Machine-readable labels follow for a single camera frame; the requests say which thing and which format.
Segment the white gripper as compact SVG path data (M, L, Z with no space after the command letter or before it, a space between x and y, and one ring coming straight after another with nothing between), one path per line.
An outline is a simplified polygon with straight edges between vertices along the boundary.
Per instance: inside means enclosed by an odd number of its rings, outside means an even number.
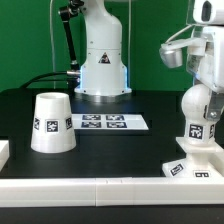
M195 28L192 37L206 40L203 56L188 50L187 71L209 87L205 119L219 121L224 111L224 27Z

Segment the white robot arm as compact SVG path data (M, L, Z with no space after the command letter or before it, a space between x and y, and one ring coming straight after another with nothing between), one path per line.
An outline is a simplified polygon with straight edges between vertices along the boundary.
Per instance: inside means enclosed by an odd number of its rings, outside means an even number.
M86 26L86 59L81 66L75 93L94 102L115 102L131 93L127 67L121 59L122 25L105 9L104 0L84 0L81 7ZM187 70L209 89L205 118L217 120L224 108L224 0L189 0L189 38L171 36L158 52L148 49L139 57L148 64L155 56L169 68L182 65L186 49Z

